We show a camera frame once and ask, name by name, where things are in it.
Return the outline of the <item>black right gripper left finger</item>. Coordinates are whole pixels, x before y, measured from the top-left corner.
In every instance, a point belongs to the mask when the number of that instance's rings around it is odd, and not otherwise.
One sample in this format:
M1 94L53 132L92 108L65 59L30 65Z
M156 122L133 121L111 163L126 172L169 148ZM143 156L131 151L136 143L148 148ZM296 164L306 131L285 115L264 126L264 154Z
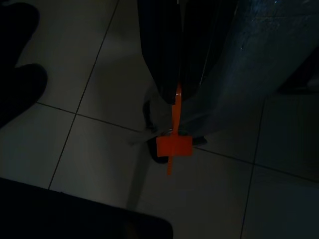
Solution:
M181 14L175 0L139 0L142 55L159 95L175 103L180 68Z

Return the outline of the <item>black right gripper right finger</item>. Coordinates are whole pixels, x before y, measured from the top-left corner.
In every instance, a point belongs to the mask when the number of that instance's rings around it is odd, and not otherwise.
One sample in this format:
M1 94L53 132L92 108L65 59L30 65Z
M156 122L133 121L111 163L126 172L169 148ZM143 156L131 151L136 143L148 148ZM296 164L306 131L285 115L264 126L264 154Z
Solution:
M189 0L185 6L181 62L182 99L193 97L217 63L236 0Z

